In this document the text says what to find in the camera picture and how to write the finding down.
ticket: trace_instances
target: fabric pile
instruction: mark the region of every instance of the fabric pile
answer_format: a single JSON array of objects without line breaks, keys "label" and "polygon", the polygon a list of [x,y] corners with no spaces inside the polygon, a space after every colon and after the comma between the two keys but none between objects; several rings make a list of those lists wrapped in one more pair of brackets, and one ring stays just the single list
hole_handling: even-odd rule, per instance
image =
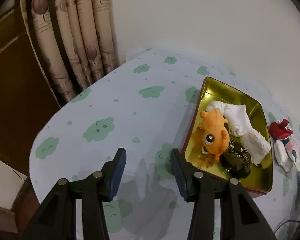
[{"label": "fabric pile", "polygon": [[285,172],[289,172],[293,164],[300,171],[299,142],[293,135],[293,131],[287,128],[288,124],[287,119],[270,124],[270,135],[276,140],[274,142],[274,155]]},{"label": "fabric pile", "polygon": [[216,108],[219,108],[220,113],[228,120],[229,133],[240,137],[242,146],[251,155],[251,162],[255,165],[260,164],[271,150],[271,145],[258,131],[253,129],[246,112],[246,106],[211,101],[207,106],[207,111]]}]

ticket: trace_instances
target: white wall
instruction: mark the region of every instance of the white wall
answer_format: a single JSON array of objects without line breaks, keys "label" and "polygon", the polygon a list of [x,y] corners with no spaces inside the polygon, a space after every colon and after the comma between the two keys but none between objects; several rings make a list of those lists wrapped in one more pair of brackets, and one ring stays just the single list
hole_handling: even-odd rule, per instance
[{"label": "white wall", "polygon": [[[0,7],[0,15],[14,6],[14,0],[6,0]],[[23,179],[26,176],[17,172]],[[0,207],[11,209],[12,204],[21,189],[23,180],[2,161],[0,161]]]},{"label": "white wall", "polygon": [[120,61],[161,45],[265,85],[300,117],[300,13],[291,0],[113,0]]}]

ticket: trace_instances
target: orange plastic figure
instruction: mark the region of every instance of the orange plastic figure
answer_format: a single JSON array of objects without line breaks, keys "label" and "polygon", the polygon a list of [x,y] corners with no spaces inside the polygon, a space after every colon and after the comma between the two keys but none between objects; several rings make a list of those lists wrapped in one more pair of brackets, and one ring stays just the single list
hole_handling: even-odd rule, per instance
[{"label": "orange plastic figure", "polygon": [[213,154],[214,162],[218,163],[220,155],[227,150],[230,142],[229,133],[224,126],[228,120],[223,118],[218,108],[208,112],[202,111],[200,117],[202,122],[199,128],[204,131],[202,153]]}]

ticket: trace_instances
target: wooden furniture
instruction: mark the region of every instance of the wooden furniture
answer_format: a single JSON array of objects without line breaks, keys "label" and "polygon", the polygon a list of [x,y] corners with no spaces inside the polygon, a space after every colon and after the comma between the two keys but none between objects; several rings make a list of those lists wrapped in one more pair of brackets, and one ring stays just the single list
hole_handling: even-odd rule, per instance
[{"label": "wooden furniture", "polygon": [[0,17],[0,160],[29,175],[32,143],[59,109],[12,8]]}]

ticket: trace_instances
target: black cable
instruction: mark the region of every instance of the black cable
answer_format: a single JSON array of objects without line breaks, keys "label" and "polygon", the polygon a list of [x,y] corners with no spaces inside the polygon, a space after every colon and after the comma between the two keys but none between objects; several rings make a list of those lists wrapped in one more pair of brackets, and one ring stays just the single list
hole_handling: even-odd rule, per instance
[{"label": "black cable", "polygon": [[16,173],[16,171],[13,168],[11,168],[11,169],[14,171],[15,174],[17,174],[19,176],[20,179],[22,179],[23,181],[25,181],[23,178],[20,177],[20,175],[18,173]]},{"label": "black cable", "polygon": [[274,231],[274,234],[279,230],[280,227],[282,227],[285,223],[288,223],[288,222],[300,223],[300,221],[298,221],[298,220],[293,220],[293,219],[287,220],[287,221],[283,222],[281,225],[279,225],[279,227],[276,229],[276,231]]}]

